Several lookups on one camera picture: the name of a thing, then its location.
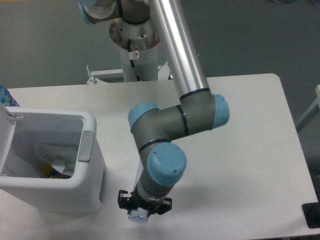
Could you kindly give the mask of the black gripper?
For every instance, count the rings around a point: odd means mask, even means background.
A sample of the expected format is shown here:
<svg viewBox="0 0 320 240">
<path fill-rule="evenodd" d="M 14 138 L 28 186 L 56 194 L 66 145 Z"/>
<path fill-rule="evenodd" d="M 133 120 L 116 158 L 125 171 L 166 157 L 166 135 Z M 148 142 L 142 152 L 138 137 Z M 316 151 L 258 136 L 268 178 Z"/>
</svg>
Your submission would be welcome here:
<svg viewBox="0 0 320 240">
<path fill-rule="evenodd" d="M 144 190 L 140 193 L 136 187 L 130 193 L 119 190 L 117 202 L 119 208 L 126 210 L 128 215 L 138 210 L 145 210 L 146 215 L 163 215 L 172 209 L 173 200 L 169 197 L 150 195 Z"/>
</svg>

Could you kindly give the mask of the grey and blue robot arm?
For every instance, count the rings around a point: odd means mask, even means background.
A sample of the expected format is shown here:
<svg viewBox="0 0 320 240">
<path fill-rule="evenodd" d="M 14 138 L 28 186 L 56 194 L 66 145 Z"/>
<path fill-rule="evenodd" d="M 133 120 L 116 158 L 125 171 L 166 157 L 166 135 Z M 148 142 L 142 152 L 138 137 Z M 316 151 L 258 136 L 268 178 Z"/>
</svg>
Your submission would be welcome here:
<svg viewBox="0 0 320 240">
<path fill-rule="evenodd" d="M 120 190 L 117 202 L 132 221 L 146 221 L 173 207 L 169 194 L 181 180 L 187 157 L 176 140 L 225 126 L 227 101 L 212 93 L 195 54 L 179 0 L 80 0 L 79 11 L 90 24 L 112 20 L 109 33 L 124 48 L 136 81 L 146 79 L 146 67 L 134 54 L 162 44 L 177 100 L 168 106 L 140 103 L 128 113 L 129 129 L 139 167 L 132 191 Z"/>
</svg>

